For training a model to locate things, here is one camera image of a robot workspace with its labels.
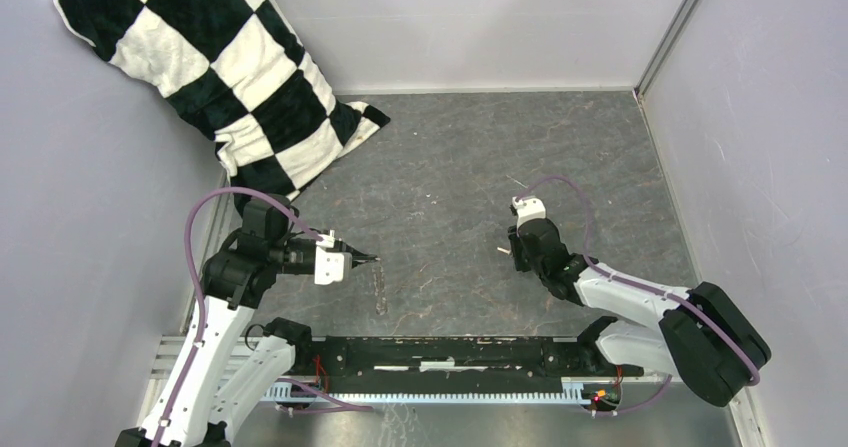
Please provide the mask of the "metal key organizer plate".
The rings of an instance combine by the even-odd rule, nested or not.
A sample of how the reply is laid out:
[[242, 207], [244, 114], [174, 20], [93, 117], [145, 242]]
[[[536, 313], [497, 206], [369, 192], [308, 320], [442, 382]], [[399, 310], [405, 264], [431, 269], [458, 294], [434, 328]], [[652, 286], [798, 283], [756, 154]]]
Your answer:
[[373, 268], [375, 312], [377, 315], [385, 315], [388, 312], [388, 301], [386, 294], [385, 271], [381, 262]]

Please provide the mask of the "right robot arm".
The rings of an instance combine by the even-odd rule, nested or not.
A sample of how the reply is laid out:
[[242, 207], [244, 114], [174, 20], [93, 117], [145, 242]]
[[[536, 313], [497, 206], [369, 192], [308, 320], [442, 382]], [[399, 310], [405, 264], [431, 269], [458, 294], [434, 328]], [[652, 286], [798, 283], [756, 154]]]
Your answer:
[[693, 289], [630, 277], [568, 251], [549, 219], [508, 229], [519, 272], [535, 274], [549, 293], [606, 311], [580, 335], [580, 367], [602, 375], [632, 365], [679, 378], [697, 397], [724, 407], [758, 379], [771, 360], [765, 339], [719, 286]]

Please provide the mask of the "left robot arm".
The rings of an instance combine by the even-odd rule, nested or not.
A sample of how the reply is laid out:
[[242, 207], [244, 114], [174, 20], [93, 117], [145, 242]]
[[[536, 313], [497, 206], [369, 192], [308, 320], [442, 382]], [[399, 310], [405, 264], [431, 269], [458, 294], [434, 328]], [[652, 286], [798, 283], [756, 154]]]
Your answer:
[[[213, 198], [242, 194], [243, 222], [202, 266], [191, 234], [200, 208]], [[309, 327], [276, 319], [229, 380], [223, 378], [238, 340], [264, 293], [282, 275], [310, 275], [338, 283], [355, 267], [377, 261], [339, 239], [309, 228], [289, 202], [245, 187], [219, 188], [192, 208], [184, 230], [185, 255], [196, 308], [160, 397], [138, 427], [122, 431], [119, 446], [229, 446], [266, 391], [286, 373], [302, 374], [314, 361]]]

